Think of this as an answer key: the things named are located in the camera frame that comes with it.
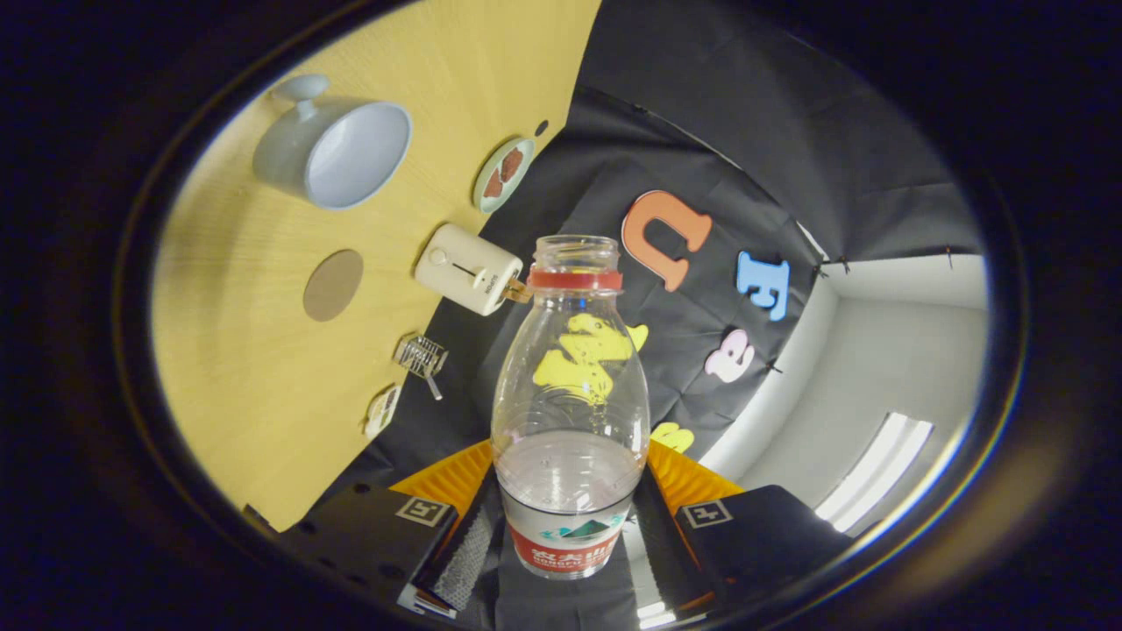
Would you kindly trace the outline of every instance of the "clear plastic bottle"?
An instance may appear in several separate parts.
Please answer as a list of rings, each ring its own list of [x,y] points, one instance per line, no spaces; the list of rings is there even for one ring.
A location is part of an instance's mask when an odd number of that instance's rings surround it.
[[[615,547],[646,465],[651,413],[616,311],[616,241],[544,237],[534,259],[534,304],[499,375],[491,448],[522,565],[576,579]]]

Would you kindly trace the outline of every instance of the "mountain logo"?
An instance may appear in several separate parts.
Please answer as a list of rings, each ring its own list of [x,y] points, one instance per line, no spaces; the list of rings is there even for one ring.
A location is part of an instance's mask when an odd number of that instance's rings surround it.
[[[562,539],[568,539],[570,541],[580,541],[585,539],[591,539],[597,534],[604,532],[605,530],[608,530],[609,528],[610,528],[609,525],[605,525],[594,519],[594,520],[588,520],[580,528],[573,530],[568,530],[565,528],[562,528],[559,532],[561,533]]]

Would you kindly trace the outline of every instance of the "white mug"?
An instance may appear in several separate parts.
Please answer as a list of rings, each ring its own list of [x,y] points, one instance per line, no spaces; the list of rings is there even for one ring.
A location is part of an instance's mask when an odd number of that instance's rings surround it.
[[[263,182],[328,210],[370,199],[397,172],[413,139],[413,119],[396,103],[347,97],[319,99],[322,74],[285,81],[274,94],[296,103],[254,153]]]

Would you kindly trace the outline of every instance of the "blue letter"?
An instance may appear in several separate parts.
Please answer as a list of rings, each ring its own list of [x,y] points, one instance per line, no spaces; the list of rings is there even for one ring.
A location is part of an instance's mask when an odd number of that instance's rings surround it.
[[[791,281],[791,266],[784,260],[779,265],[752,260],[742,252],[736,262],[736,291],[746,294],[752,287],[758,291],[749,298],[752,304],[771,309],[769,317],[779,322],[787,316],[787,287]]]

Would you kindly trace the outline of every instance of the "white ceiling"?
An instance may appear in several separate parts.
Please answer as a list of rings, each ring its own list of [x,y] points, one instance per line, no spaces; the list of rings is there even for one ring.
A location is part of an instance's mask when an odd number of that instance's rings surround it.
[[[888,300],[987,310],[985,260],[976,254],[864,260],[822,265],[842,298]]]

